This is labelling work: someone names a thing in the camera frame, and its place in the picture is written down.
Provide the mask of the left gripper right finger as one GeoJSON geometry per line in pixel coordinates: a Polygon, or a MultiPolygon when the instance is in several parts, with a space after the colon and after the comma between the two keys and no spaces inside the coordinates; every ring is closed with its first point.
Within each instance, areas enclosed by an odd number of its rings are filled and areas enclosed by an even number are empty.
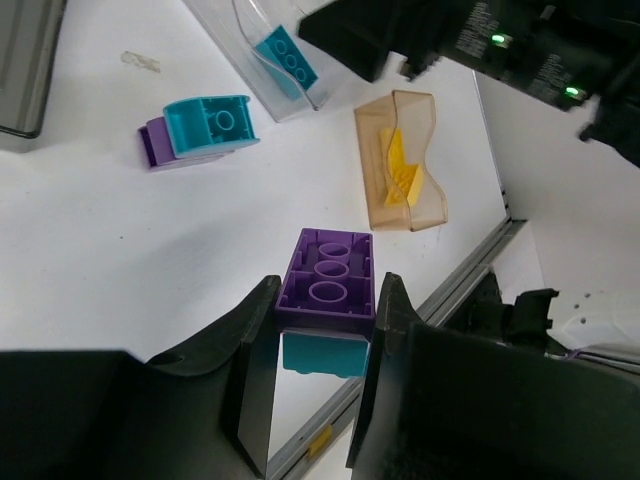
{"type": "Polygon", "coordinates": [[[635,479],[639,359],[621,366],[417,326],[404,447],[379,479],[635,479]]]}

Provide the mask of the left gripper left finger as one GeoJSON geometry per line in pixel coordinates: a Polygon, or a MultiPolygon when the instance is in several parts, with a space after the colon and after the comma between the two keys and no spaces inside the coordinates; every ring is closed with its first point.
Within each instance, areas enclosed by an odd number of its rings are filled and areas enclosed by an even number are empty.
{"type": "Polygon", "coordinates": [[[123,350],[1,355],[5,479],[262,479],[281,281],[141,361],[123,350]]]}

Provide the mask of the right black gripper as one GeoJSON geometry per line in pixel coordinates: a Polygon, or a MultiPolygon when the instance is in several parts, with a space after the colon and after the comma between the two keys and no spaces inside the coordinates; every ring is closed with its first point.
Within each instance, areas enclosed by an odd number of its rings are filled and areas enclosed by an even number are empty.
{"type": "Polygon", "coordinates": [[[368,82],[395,52],[408,80],[447,58],[563,112],[596,98],[579,139],[639,163],[636,1],[331,1],[298,35],[368,82]]]}

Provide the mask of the small teal lego brick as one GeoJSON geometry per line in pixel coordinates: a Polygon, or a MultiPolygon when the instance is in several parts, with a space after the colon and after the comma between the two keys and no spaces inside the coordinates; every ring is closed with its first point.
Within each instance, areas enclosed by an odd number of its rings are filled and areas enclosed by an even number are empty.
{"type": "Polygon", "coordinates": [[[282,342],[283,368],[286,370],[340,378],[365,374],[369,343],[364,339],[284,332],[282,342]]]}

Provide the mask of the yellow lego plate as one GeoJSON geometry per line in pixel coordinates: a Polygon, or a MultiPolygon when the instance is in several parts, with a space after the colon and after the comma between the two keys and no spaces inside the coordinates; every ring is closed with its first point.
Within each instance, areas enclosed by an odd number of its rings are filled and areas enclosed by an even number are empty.
{"type": "Polygon", "coordinates": [[[406,167],[402,131],[383,128],[379,131],[381,151],[385,155],[389,173],[397,174],[406,167]]]}

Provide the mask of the yellow lego brick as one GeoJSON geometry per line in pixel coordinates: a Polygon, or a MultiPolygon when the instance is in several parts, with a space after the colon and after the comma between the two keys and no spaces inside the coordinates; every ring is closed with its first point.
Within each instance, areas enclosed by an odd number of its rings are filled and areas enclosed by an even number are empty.
{"type": "Polygon", "coordinates": [[[391,168],[393,184],[388,188],[384,205],[400,206],[406,202],[410,207],[417,204],[425,181],[421,165],[405,165],[391,168]]]}

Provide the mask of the purple arch lego brick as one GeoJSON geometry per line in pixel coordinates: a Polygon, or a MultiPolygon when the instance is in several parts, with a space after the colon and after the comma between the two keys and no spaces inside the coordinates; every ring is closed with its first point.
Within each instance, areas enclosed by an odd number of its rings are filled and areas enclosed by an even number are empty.
{"type": "Polygon", "coordinates": [[[151,171],[182,168],[213,162],[225,156],[225,153],[205,156],[177,158],[174,154],[166,122],[163,116],[149,120],[138,129],[146,163],[151,171]]]}

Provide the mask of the teal arch lego brick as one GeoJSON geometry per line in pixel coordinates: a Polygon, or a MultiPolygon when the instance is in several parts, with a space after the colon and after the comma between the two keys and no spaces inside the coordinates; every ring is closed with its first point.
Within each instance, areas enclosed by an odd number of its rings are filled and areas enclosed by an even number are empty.
{"type": "Polygon", "coordinates": [[[247,95],[192,97],[173,102],[163,116],[179,159],[226,154],[260,142],[247,95]]]}

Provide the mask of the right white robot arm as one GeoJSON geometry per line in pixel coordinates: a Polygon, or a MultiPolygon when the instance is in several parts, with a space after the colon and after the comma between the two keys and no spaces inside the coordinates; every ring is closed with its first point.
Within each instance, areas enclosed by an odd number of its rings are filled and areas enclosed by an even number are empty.
{"type": "MultiPolygon", "coordinates": [[[[596,99],[580,139],[639,160],[635,1],[332,1],[298,34],[369,82],[398,53],[410,80],[446,58],[560,111],[596,99]]],[[[639,358],[639,302],[627,293],[527,292],[501,315],[507,343],[557,342],[611,366],[639,358]]]]}

